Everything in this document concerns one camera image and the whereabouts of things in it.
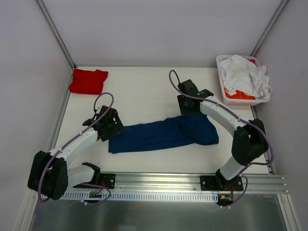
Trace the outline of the blue mickey t shirt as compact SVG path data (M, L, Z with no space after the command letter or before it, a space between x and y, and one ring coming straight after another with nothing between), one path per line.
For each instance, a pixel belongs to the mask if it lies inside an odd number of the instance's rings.
M219 136L206 115L195 113L146 124L126 126L109 140L112 154L157 151L190 144L215 145Z

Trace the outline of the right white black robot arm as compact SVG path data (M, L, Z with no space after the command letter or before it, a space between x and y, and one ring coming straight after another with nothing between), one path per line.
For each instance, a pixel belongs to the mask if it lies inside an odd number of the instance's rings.
M211 190L230 191L239 174L269 149L263 122L241 118L210 91L199 91L190 79L178 83L178 92L182 115L200 112L214 119L232 135L231 157L207 183Z

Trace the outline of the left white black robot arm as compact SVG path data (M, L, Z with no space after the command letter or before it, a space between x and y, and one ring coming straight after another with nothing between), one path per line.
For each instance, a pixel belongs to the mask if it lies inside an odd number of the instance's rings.
M93 118L83 122L81 130L62 147L35 154L27 186L53 200L60 199L68 188L101 186L100 167L84 162L70 167L83 151L97 141L107 141L125 128L114 108L101 106Z

